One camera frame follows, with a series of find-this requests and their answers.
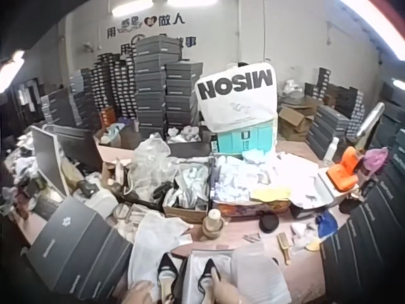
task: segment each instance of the black cap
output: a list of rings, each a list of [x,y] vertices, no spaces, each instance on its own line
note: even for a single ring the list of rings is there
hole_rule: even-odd
[[[279,223],[280,220],[278,219],[278,216],[273,213],[269,213],[260,218],[259,228],[264,233],[272,233],[277,229]]]

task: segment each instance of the ceiling light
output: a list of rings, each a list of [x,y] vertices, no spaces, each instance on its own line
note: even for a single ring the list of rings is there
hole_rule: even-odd
[[[394,80],[393,84],[394,84],[396,87],[398,87],[398,88],[400,88],[401,90],[404,90],[404,91],[405,91],[405,82],[400,81],[400,80],[397,80],[397,79],[393,79],[393,80]]]
[[[137,13],[139,11],[147,10],[152,6],[153,6],[152,0],[136,0],[129,2],[127,4],[117,6],[115,9],[113,9],[112,12],[115,17],[121,17],[132,13]]]
[[[13,55],[13,59],[0,67],[0,94],[3,93],[11,84],[14,77],[24,64],[23,51],[17,51]]]
[[[381,36],[399,60],[405,60],[405,39],[369,0],[340,0]]]
[[[167,0],[169,5],[186,8],[197,6],[210,6],[218,2],[218,0]]]

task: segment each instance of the table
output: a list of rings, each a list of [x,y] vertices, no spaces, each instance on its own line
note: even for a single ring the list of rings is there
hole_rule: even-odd
[[[131,159],[133,151],[122,150],[109,147],[99,147],[101,157],[106,162],[111,162],[117,158],[120,160]],[[308,160],[318,163],[321,167],[323,164],[317,159],[305,142],[287,142],[280,141],[277,144],[277,151],[284,151],[301,156]],[[348,216],[339,212],[338,206],[332,208],[332,213],[337,219],[339,227],[342,226]],[[23,221],[17,214],[14,214],[16,223],[27,241],[32,244],[40,231],[46,225],[46,221],[38,215],[31,213],[28,220]],[[302,222],[313,222],[312,220],[304,220]],[[284,264],[284,258],[281,250],[278,247],[276,235],[285,232],[287,237],[291,239],[292,232],[290,229],[291,223],[295,222],[290,212],[280,215],[280,226],[278,229],[264,238],[263,243],[265,250],[271,257],[275,257],[287,281],[293,303],[305,303],[314,300],[325,294],[325,280],[323,276],[323,267],[321,263],[320,252],[309,252],[301,250],[295,255],[292,255],[292,264],[288,267]],[[229,223],[224,229],[219,239],[215,241],[200,241],[201,226],[195,225],[188,233],[193,238],[193,243],[190,245],[180,246],[172,251],[173,254],[183,257],[188,256],[192,250],[223,250],[234,249],[239,246],[248,245],[242,237],[245,234],[254,234],[259,232],[258,220],[235,221]]]

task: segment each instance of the black high heel shoe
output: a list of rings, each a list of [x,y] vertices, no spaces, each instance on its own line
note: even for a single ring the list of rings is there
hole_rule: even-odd
[[[205,265],[204,272],[202,273],[201,277],[198,280],[198,290],[200,293],[204,295],[204,299],[201,304],[210,304],[214,303],[214,298],[213,298],[213,276],[211,274],[211,269],[215,268],[216,274],[218,275],[218,278],[221,280],[221,275],[218,269],[216,268],[216,265],[214,264],[214,261],[210,258]]]
[[[177,277],[177,268],[169,257],[169,254],[165,253],[158,268],[158,286],[161,289],[163,303],[171,296]]]

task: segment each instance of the shoe insole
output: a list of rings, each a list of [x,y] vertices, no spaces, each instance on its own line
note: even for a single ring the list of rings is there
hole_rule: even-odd
[[[213,280],[206,278],[201,281],[201,287],[205,290],[204,299],[201,304],[214,304]]]
[[[159,275],[162,303],[171,295],[171,285],[175,281],[175,274],[171,271],[162,272]]]

